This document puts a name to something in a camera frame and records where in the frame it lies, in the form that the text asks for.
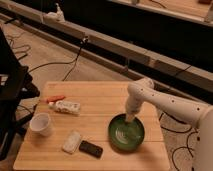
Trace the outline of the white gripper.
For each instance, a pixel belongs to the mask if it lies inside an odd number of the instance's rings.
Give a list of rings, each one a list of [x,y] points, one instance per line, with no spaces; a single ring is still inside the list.
[[[138,114],[141,110],[141,106],[144,100],[140,96],[129,95],[125,104],[126,109],[126,118],[125,121],[127,123],[132,122],[135,119],[135,114]]]

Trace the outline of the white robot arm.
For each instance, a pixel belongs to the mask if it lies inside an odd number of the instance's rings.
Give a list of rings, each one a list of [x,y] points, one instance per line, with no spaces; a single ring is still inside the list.
[[[156,91],[150,78],[131,82],[127,91],[127,122],[135,118],[144,102],[183,120],[199,130],[192,168],[194,171],[213,171],[213,105]]]

